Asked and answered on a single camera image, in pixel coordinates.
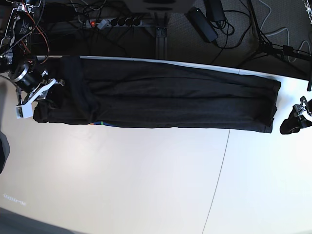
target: white table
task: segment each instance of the white table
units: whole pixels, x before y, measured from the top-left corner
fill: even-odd
[[[204,234],[312,230],[312,154],[305,151],[312,128],[279,133],[292,106],[303,95],[312,98],[307,81],[201,64],[114,59],[277,79],[282,88],[273,133],[17,120],[15,88],[0,80],[0,98],[7,89],[0,125],[11,148],[0,175],[0,208],[87,234],[202,234],[225,156]]]

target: gray carpet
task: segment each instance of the gray carpet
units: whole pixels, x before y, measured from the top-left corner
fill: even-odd
[[[239,10],[248,13],[247,9],[240,3],[239,0],[221,0],[224,10]],[[309,40],[309,32],[312,31],[310,20],[306,9],[301,0],[263,0],[272,8],[272,13],[267,19],[263,32],[272,32],[282,27],[287,27],[290,32],[290,46],[298,49],[301,42]],[[256,16],[261,25],[263,19],[269,12],[268,7],[260,3],[258,0],[253,0],[253,5],[256,11]],[[200,8],[206,14],[203,0],[197,0],[194,6]],[[235,34],[229,36],[227,46],[234,46],[239,41],[242,33],[249,25],[247,16],[239,13],[226,13],[229,22],[235,27]],[[218,33],[217,39],[220,46],[224,46],[226,37],[222,33]],[[272,43],[284,45],[287,44],[287,32],[284,31],[278,35],[269,37]],[[244,58],[254,52],[257,48],[257,40],[252,35],[250,30],[242,44],[232,50],[224,50],[220,57],[215,61],[214,65],[236,67]],[[302,50],[308,52],[308,47],[305,44]],[[184,62],[194,62],[210,64],[213,58],[219,53],[220,49],[211,43],[205,43],[197,34],[195,29],[190,25],[183,14],[172,14],[168,26],[168,59]],[[308,73],[310,65],[308,62],[297,60],[293,63],[297,67]],[[242,68],[273,73],[278,75],[303,78],[293,68],[285,63],[272,58],[264,57],[251,62],[248,62]]]

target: white tabletop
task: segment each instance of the white tabletop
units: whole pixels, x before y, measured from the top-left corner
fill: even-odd
[[[11,148],[0,175],[0,208],[87,234],[202,234],[204,227],[204,234],[312,230],[312,155],[306,150],[312,128],[279,133],[292,106],[302,96],[312,98],[307,81],[201,64],[117,59],[277,79],[282,87],[273,133],[17,120],[15,88],[0,80],[0,98],[5,97],[0,125]]]

